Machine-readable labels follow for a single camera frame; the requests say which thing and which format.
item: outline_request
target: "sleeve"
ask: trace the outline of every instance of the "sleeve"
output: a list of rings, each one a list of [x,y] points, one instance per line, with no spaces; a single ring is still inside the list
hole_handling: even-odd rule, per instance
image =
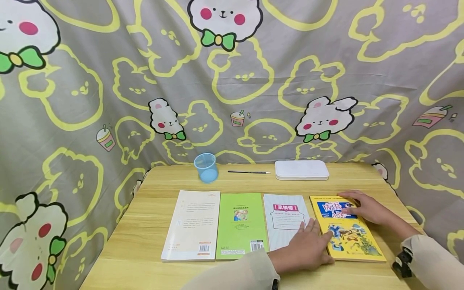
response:
[[[218,264],[193,278],[182,290],[270,290],[274,279],[280,280],[264,249]]]
[[[434,239],[416,235],[401,245],[411,251],[409,268],[427,289],[463,289],[464,265]]]

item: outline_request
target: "yellow book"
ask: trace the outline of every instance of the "yellow book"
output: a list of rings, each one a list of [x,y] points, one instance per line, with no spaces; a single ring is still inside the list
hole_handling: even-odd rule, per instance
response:
[[[344,214],[342,209],[356,207],[339,196],[310,196],[321,231],[332,231],[329,254],[335,260],[358,262],[386,262],[379,245],[362,217]]]

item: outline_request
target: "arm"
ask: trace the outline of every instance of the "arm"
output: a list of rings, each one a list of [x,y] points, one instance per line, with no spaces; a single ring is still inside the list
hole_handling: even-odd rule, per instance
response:
[[[209,269],[187,283],[182,290],[269,290],[280,280],[264,249],[233,262]]]
[[[461,290],[464,286],[464,265],[434,239],[422,235],[402,218],[388,210],[372,197],[354,190],[339,196],[352,198],[360,207],[344,209],[345,213],[358,214],[366,220],[388,227],[412,253],[409,267],[430,290]]]
[[[267,254],[260,249],[237,261],[221,263],[195,277],[182,290],[269,290],[275,279],[280,280],[279,274],[334,263],[325,251],[332,232],[320,237],[320,230],[313,219],[307,227],[302,222],[288,246]]]

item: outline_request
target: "hand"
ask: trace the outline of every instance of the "hand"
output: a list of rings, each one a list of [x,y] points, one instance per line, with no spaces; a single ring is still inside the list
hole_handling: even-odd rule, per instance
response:
[[[389,209],[381,205],[374,198],[364,194],[359,190],[351,190],[338,194],[344,198],[352,198],[357,200],[360,207],[357,208],[344,208],[342,213],[344,214],[356,214],[360,215],[371,223],[378,225],[387,225],[392,218],[395,218],[396,215],[391,212]]]
[[[320,230],[317,220],[309,219],[306,228],[304,222],[301,222],[300,229],[288,246],[269,252],[276,272],[282,274],[302,269],[315,270],[322,264],[333,264],[335,260],[326,252],[332,232],[319,236]]]

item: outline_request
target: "green book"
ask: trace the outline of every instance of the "green book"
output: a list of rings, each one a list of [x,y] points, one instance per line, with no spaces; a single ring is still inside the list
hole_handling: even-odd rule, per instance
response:
[[[261,194],[221,194],[216,260],[236,260],[261,248],[269,251]]]

